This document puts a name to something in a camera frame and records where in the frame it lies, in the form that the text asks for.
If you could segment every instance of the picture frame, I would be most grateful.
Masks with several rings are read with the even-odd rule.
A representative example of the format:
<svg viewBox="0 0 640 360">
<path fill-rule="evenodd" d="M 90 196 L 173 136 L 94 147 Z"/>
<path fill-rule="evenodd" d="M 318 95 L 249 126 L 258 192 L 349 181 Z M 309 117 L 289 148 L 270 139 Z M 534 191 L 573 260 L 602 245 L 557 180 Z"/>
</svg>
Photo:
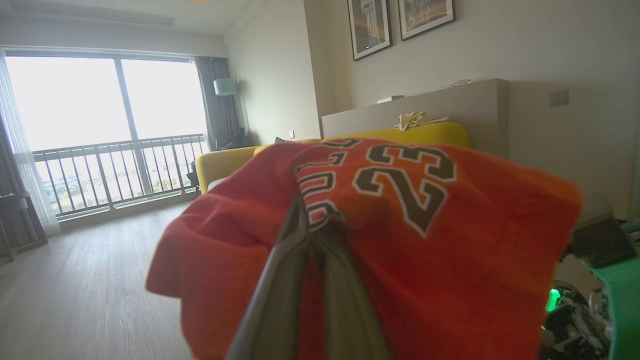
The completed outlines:
<svg viewBox="0 0 640 360">
<path fill-rule="evenodd" d="M 456 20 L 455 0 L 398 0 L 400 39 L 412 37 Z"/>
<path fill-rule="evenodd" d="M 393 46 L 390 0 L 347 0 L 353 61 Z"/>
</svg>

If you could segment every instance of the wall socket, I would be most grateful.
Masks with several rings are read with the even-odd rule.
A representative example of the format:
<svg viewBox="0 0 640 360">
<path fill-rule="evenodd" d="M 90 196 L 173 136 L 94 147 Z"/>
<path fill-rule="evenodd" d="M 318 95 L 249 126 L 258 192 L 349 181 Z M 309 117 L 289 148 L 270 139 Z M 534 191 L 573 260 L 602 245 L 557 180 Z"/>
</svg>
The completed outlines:
<svg viewBox="0 0 640 360">
<path fill-rule="evenodd" d="M 549 106 L 569 104 L 569 89 L 552 91 L 549 93 Z"/>
</svg>

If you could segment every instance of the gray floor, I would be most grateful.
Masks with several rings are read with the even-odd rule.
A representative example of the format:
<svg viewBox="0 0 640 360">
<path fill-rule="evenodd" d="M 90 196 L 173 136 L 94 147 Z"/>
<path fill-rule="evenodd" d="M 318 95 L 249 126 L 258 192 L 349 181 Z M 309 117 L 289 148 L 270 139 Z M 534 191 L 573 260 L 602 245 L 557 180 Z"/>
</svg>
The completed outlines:
<svg viewBox="0 0 640 360">
<path fill-rule="evenodd" d="M 0 359 L 191 359 L 179 300 L 144 288 L 186 206 L 65 233 L 0 266 Z"/>
</svg>

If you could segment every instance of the green light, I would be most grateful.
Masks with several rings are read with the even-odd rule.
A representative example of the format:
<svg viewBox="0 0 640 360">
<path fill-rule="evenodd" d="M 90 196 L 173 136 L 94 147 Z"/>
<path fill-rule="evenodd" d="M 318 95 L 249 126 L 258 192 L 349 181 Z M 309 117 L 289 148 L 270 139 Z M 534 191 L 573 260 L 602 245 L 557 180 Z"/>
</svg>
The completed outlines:
<svg viewBox="0 0 640 360">
<path fill-rule="evenodd" d="M 560 299 L 560 291 L 551 289 L 549 292 L 549 301 L 547 302 L 547 312 L 551 312 L 558 307 L 558 299 Z"/>
</svg>

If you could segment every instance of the metal railing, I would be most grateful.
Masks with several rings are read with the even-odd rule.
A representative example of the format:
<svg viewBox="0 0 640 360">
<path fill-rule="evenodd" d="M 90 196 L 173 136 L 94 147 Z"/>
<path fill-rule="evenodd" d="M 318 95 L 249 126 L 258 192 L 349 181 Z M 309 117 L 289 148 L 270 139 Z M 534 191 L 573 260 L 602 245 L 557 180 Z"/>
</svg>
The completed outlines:
<svg viewBox="0 0 640 360">
<path fill-rule="evenodd" d="M 184 193 L 203 153 L 203 134 L 34 151 L 36 168 L 58 218 Z"/>
</svg>

